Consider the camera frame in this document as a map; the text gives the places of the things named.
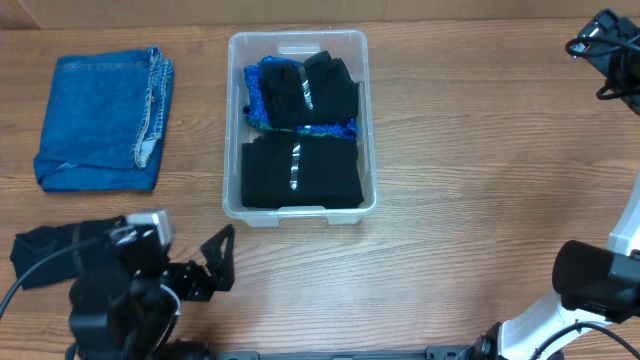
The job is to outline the large black garment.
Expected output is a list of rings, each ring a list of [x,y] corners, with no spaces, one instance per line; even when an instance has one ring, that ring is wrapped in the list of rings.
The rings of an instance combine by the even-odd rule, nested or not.
[[[356,208],[364,201],[357,161],[351,140],[266,133],[242,145],[242,205]]]

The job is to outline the small black garment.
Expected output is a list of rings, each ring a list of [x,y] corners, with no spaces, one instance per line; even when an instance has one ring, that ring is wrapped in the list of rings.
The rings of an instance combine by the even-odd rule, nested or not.
[[[126,224],[124,216],[105,220],[84,221],[57,227],[41,226],[15,235],[10,255],[16,277],[22,277],[40,260],[75,244],[99,239],[100,244],[76,250],[49,260],[23,281],[24,290],[46,287],[76,278],[99,268],[119,264],[117,250],[105,243],[116,227]]]
[[[359,84],[344,61],[321,51],[302,63],[268,60],[259,66],[263,102],[275,128],[345,125],[359,113]]]

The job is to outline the blue denim jeans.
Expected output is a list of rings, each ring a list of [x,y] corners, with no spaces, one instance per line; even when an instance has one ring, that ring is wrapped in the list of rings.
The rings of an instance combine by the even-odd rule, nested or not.
[[[34,158],[42,190],[153,191],[173,85],[156,46],[59,58]]]

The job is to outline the blue sequin fabric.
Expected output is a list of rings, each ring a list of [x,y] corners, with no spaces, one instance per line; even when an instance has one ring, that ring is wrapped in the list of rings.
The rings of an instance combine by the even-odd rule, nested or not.
[[[243,108],[243,113],[247,123],[251,127],[264,131],[284,131],[312,137],[332,137],[346,140],[356,139],[357,125],[355,118],[349,120],[346,124],[301,125],[289,128],[273,127],[269,120],[269,114],[265,106],[261,88],[263,78],[262,66],[269,63],[292,64],[294,66],[301,65],[301,62],[292,59],[266,56],[257,64],[248,65],[244,68],[249,104]]]

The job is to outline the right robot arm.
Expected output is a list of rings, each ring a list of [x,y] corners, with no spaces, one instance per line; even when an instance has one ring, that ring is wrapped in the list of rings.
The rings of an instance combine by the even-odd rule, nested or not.
[[[605,78],[600,100],[639,110],[639,28],[603,9],[565,45]],[[519,316],[495,324],[461,353],[463,359],[560,359],[582,334],[609,332],[639,314],[639,191],[634,189],[603,248],[576,240],[559,250],[552,289]]]

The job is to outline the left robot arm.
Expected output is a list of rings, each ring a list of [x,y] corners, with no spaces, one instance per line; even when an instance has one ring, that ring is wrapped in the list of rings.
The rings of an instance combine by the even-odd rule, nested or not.
[[[201,247],[206,263],[169,259],[169,244],[154,225],[129,225],[109,234],[117,263],[79,277],[69,292],[68,359],[213,359],[208,345],[171,341],[185,302],[208,302],[235,281],[235,230],[227,225]]]

